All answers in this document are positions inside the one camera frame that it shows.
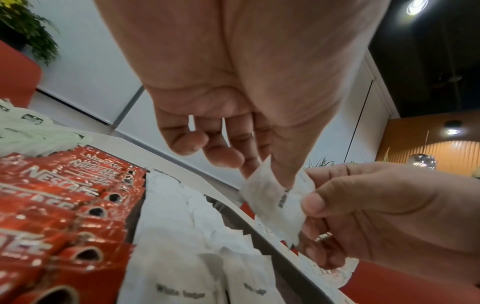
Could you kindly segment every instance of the hand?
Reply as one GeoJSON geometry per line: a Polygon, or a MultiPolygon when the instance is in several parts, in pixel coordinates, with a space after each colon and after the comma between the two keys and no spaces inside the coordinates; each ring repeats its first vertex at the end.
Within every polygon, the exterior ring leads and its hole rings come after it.
{"type": "Polygon", "coordinates": [[[333,269],[355,257],[443,281],[480,283],[480,181],[391,163],[307,171],[299,249],[333,269]],[[314,240],[327,232],[331,236],[314,240]]]}
{"type": "Polygon", "coordinates": [[[285,187],[352,84],[388,0],[95,0],[180,155],[285,187]],[[188,128],[194,116],[195,131],[188,128]],[[225,118],[230,147],[221,135],[225,118]]]}

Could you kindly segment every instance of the wall trim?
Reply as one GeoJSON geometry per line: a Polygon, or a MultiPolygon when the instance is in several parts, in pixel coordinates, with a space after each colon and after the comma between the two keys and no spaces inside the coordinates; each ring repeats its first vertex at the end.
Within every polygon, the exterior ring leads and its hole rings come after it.
{"type": "Polygon", "coordinates": [[[372,79],[375,81],[373,82],[373,89],[376,90],[383,102],[383,105],[386,107],[388,110],[389,118],[390,119],[395,119],[395,118],[400,118],[400,114],[397,110],[397,107],[395,106],[394,100],[392,96],[390,95],[390,92],[385,84],[384,79],[382,78],[380,71],[375,64],[374,58],[370,54],[370,51],[367,50],[365,57],[363,59],[363,64],[367,67],[368,72],[370,73],[370,76],[372,79]]]}

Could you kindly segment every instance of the green leaves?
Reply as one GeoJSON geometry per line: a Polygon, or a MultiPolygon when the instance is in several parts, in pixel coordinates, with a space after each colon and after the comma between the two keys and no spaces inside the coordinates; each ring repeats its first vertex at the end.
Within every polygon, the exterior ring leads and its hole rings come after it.
{"type": "Polygon", "coordinates": [[[43,61],[47,66],[59,54],[59,46],[48,33],[45,24],[58,32],[53,23],[32,13],[29,10],[30,3],[20,0],[21,4],[11,4],[10,7],[0,6],[0,21],[26,36],[27,44],[31,46],[33,57],[37,61],[43,61]]]}

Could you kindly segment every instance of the potted plant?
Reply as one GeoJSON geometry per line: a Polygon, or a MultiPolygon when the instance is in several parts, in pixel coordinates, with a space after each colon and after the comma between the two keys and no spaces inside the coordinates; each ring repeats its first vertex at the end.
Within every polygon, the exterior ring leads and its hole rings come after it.
{"type": "Polygon", "coordinates": [[[59,47],[45,25],[55,28],[50,20],[32,13],[31,6],[28,0],[0,0],[0,40],[16,50],[31,46],[33,57],[48,66],[59,47]]]}

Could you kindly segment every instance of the ceiling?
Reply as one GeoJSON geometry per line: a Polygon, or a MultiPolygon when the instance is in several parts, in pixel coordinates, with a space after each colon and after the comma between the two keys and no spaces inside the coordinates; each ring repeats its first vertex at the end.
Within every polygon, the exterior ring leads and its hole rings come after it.
{"type": "Polygon", "coordinates": [[[392,0],[369,50],[401,117],[480,109],[480,1],[392,0]]]}

